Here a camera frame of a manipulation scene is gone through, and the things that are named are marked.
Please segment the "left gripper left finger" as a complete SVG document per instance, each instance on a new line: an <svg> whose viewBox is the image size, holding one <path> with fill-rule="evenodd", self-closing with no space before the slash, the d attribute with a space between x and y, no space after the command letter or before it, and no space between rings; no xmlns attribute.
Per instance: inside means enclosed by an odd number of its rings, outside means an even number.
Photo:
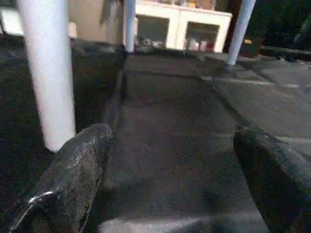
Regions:
<svg viewBox="0 0 311 233"><path fill-rule="evenodd" d="M9 233L32 232L41 217L51 233L81 233L87 223L108 155L112 129L103 123L67 141L35 183L30 183L7 212Z"/></svg>

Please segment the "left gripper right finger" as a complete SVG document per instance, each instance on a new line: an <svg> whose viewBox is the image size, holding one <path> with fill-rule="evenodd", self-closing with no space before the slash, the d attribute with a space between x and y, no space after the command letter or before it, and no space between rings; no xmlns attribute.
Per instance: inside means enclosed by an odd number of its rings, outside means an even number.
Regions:
<svg viewBox="0 0 311 233"><path fill-rule="evenodd" d="M258 128L239 127L234 151L270 232L311 231L311 161Z"/></svg>

